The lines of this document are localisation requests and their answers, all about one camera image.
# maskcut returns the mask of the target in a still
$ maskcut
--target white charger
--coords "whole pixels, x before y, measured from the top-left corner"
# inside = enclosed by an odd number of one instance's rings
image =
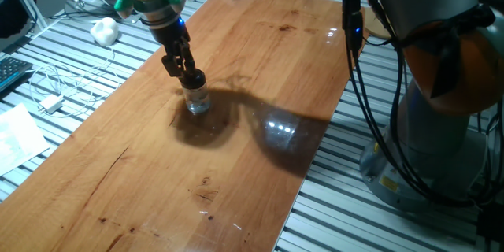
[[[50,94],[47,98],[44,98],[39,104],[42,106],[39,108],[40,112],[47,112],[48,114],[53,114],[56,110],[62,107],[63,95],[56,96]]]

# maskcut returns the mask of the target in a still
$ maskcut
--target white cable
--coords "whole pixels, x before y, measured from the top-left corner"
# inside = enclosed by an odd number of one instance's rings
[[[73,95],[81,95],[83,92],[79,91],[79,87],[81,87],[83,85],[84,79],[89,80],[89,81],[92,82],[93,76],[95,76],[95,77],[101,76],[102,74],[106,73],[107,69],[111,66],[112,62],[110,61],[110,59],[113,58],[113,56],[115,56],[115,53],[114,53],[112,47],[110,47],[110,51],[111,51],[111,53],[110,53],[109,57],[101,65],[90,67],[82,75],[76,75],[65,64],[52,64],[52,63],[48,63],[48,64],[45,64],[45,65],[42,65],[42,66],[38,67],[36,70],[34,70],[34,71],[32,71],[32,70],[29,71],[29,72],[33,72],[33,75],[31,75],[31,78],[30,78],[30,81],[29,81],[29,84],[28,84],[28,90],[29,90],[29,93],[30,93],[31,100],[37,106],[40,106],[40,104],[33,98],[33,94],[32,94],[32,81],[35,78],[35,75],[37,73],[41,72],[41,71],[43,71],[45,73],[46,79],[50,79],[50,76],[54,76],[55,78],[57,78],[58,86],[54,86],[51,83],[50,83],[50,85],[53,87],[54,91],[59,94],[60,99],[63,99],[65,97],[69,98],[69,97],[72,97]],[[57,67],[62,68],[62,69],[66,69],[66,71],[68,71],[68,73],[70,75],[62,75],[62,74],[60,74],[59,71],[57,70]],[[54,113],[50,114],[50,113],[48,113],[45,110],[43,111],[43,113],[45,113],[46,115],[50,115],[52,117],[56,117],[56,118],[70,117],[70,116],[74,116],[74,115],[77,115],[77,114],[80,114],[80,113],[84,113],[85,111],[83,111],[83,110],[85,110],[87,108],[87,106],[89,105],[90,102],[94,103],[94,102],[97,102],[98,100],[102,100],[104,98],[107,98],[115,90],[117,90],[117,88],[119,88],[119,86],[120,86],[120,82],[119,82],[120,78],[119,78],[119,76],[114,71],[109,71],[109,72],[111,72],[112,74],[114,74],[115,77],[117,78],[117,82],[114,82],[117,85],[116,85],[116,88],[113,91],[111,91],[111,92],[109,92],[107,94],[104,94],[104,95],[100,95],[98,97],[96,97],[96,96],[93,95],[94,94],[93,91],[89,91],[90,93],[87,94],[87,99],[85,99],[85,98],[84,99],[77,98],[80,101],[85,102],[85,103],[84,103],[83,107],[81,107],[79,110],[77,110],[74,113],[69,113],[69,114],[59,115],[59,116],[54,115]],[[70,87],[64,80],[62,80],[61,79],[62,77],[69,78],[69,79],[73,80],[73,87]],[[66,87],[65,92],[63,92],[63,85],[65,85],[65,87]]]

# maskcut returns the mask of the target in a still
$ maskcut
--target black cable bundle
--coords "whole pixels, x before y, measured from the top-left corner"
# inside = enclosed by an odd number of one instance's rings
[[[399,96],[401,91],[401,83],[402,83],[402,75],[403,69],[406,68],[406,62],[404,55],[402,53],[402,48],[400,47],[397,36],[391,28],[390,23],[387,20],[386,14],[378,2],[378,0],[368,0],[371,8],[376,14],[376,17],[381,21],[384,27],[391,35],[390,41],[386,43],[391,43],[395,48],[398,55],[398,83],[395,90],[395,96],[392,103],[391,109],[391,137],[394,142],[395,148],[399,153],[398,160],[393,157],[390,149],[384,141],[383,136],[380,133],[380,129],[374,119],[372,114],[371,107],[369,105],[369,101],[367,98],[367,94],[365,91],[364,81],[362,79],[361,69],[358,62],[358,52],[362,46],[362,29],[363,29],[363,20],[361,14],[361,0],[343,0],[343,29],[345,30],[346,35],[346,57],[348,60],[348,68],[350,71],[350,78],[352,86],[354,87],[355,94],[359,101],[359,105],[364,114],[365,120],[369,126],[369,129],[372,132],[372,135],[376,142],[378,143],[380,150],[384,153],[387,161],[397,169],[400,176],[408,183],[410,187],[412,187],[419,195],[423,196],[430,202],[435,204],[451,206],[451,207],[471,207],[471,206],[482,206],[489,202],[491,202],[495,196],[504,189],[504,182],[501,181],[502,178],[502,150],[504,150],[504,134],[503,134],[503,126],[502,126],[502,100],[498,104],[498,113],[492,118],[489,123],[487,134],[490,131],[490,126],[494,123],[496,124],[496,129],[499,134],[499,165],[498,165],[498,173],[495,181],[491,180],[491,163],[487,161],[485,165],[485,183],[484,189],[475,197],[467,198],[467,199],[455,199],[450,198],[445,195],[441,195],[440,193],[433,191],[422,179],[413,166],[411,166],[410,162],[406,158],[402,148],[399,146],[399,138],[398,138],[398,106],[399,106]],[[355,64],[355,72],[357,73],[359,79],[359,87],[358,89],[357,83],[355,81],[354,75],[354,67]]]

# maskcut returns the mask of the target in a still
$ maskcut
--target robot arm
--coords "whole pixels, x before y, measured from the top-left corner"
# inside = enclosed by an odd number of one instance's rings
[[[205,76],[195,68],[189,50],[190,37],[180,18],[186,0],[118,0],[114,8],[121,17],[128,17],[133,9],[150,28],[154,38],[165,47],[162,58],[170,76],[178,77],[183,87],[198,89],[205,85]]]
[[[504,16],[499,11],[479,6],[478,0],[380,2],[434,110],[477,113],[502,97]]]

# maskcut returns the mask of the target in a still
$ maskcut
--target wood grain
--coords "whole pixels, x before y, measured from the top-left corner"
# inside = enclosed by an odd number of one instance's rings
[[[270,251],[348,80],[341,6],[209,0],[213,106],[158,50],[0,204],[0,251]]]

